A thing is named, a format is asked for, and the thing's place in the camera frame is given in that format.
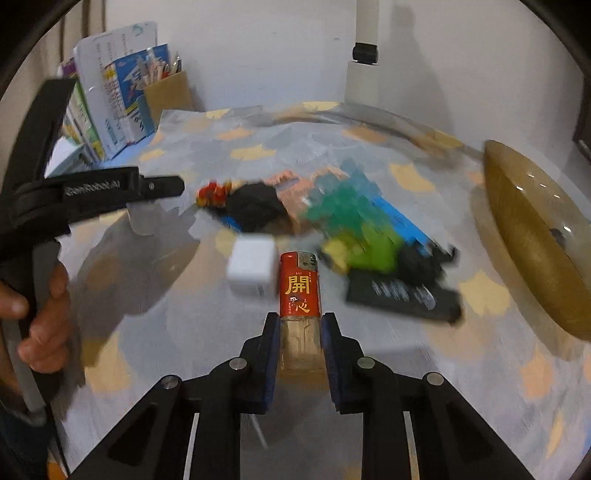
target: white wall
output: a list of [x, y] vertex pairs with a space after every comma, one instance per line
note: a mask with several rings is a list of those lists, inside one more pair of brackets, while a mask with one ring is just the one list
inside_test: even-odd
[[[205, 109], [342, 100], [355, 0], [108, 0], [108, 27], [157, 20]], [[591, 198], [571, 141], [583, 75], [518, 0], [382, 0], [383, 108], [481, 149], [493, 138]]]

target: book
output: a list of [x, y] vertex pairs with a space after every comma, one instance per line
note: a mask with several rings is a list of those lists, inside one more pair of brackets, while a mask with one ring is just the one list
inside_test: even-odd
[[[152, 48], [157, 65], [168, 63], [168, 45]], [[138, 98], [144, 94], [146, 75], [142, 70], [150, 55], [147, 50], [127, 55], [105, 67], [105, 89], [115, 117], [121, 124], [129, 143], [142, 140], [148, 129], [138, 106]]]
[[111, 108], [103, 81], [105, 67], [126, 55], [156, 45], [155, 22], [143, 22], [83, 38], [74, 48], [74, 61], [96, 133], [107, 159], [127, 145], [127, 137]]
[[[66, 131], [68, 133], [71, 131], [77, 133], [76, 136], [79, 137], [78, 142], [88, 146], [88, 152], [90, 153], [90, 158], [93, 162], [102, 162], [106, 160], [105, 151], [88, 113], [86, 98], [78, 80], [74, 59], [62, 62], [58, 67], [57, 74], [60, 77], [75, 78], [77, 80], [66, 110], [66, 120], [69, 124], [69, 128], [66, 128]], [[71, 138], [75, 140], [76, 136], [71, 135]]]

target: table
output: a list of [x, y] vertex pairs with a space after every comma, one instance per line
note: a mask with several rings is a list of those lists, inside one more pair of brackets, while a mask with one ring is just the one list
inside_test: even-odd
[[[81, 361], [68, 367], [54, 409], [72, 468], [158, 379], [207, 374], [278, 309], [275, 300], [229, 291], [235, 234], [195, 208], [195, 191], [210, 179], [261, 179], [286, 168], [308, 176], [353, 158], [427, 235], [459, 248], [446, 282], [462, 293], [465, 320], [451, 327], [345, 304], [346, 280], [321, 264], [323, 310], [398, 373], [441, 372], [536, 479], [570, 477], [590, 443], [591, 346], [554, 324], [517, 274], [488, 209], [481, 162], [461, 153], [431, 158], [397, 125], [405, 122], [390, 113], [336, 102], [165, 112], [130, 160], [144, 174], [186, 182], [182, 197], [161, 201], [157, 233], [134, 234], [121, 211], [61, 239]], [[313, 251], [320, 239], [278, 245]], [[361, 417], [339, 416], [328, 392], [279, 384], [260, 424], [268, 450], [243, 424], [243, 478], [359, 478]]]

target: orange toy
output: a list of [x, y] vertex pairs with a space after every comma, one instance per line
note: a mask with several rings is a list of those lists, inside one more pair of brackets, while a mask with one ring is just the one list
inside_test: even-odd
[[232, 191], [232, 182], [225, 181], [222, 185], [211, 181], [209, 184], [197, 193], [197, 205], [200, 207], [217, 207], [226, 206], [226, 197]]

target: white cube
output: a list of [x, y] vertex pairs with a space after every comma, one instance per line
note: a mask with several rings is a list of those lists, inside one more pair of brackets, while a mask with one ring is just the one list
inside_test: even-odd
[[272, 235], [238, 235], [226, 267], [226, 278], [236, 294], [275, 297], [279, 254]]

